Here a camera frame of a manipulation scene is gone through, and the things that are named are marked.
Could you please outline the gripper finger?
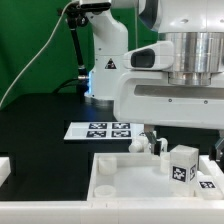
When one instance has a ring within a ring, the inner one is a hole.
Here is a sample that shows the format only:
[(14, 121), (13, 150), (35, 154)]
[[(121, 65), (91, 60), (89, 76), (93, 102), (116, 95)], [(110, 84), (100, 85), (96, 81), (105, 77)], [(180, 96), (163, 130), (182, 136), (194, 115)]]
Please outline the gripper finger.
[(222, 150), (224, 149), (224, 129), (219, 131), (219, 138), (209, 150), (209, 159), (216, 162), (221, 161)]

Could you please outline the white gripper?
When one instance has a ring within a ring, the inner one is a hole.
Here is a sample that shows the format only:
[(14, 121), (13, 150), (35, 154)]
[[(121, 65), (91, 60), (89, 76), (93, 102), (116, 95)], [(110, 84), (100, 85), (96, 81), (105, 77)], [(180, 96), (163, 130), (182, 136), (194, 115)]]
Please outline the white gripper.
[(143, 123), (144, 133), (160, 155), (156, 126), (224, 129), (224, 73), (213, 74), (209, 86), (178, 86), (168, 74), (129, 71), (118, 81), (114, 116), (121, 122)]

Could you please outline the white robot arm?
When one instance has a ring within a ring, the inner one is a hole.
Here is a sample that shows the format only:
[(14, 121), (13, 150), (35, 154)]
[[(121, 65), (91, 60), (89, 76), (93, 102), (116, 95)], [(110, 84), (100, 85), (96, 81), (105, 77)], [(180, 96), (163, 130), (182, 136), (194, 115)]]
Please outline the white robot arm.
[(114, 116), (224, 130), (224, 0), (86, 0), (91, 12), (136, 5), (154, 44), (123, 56)]

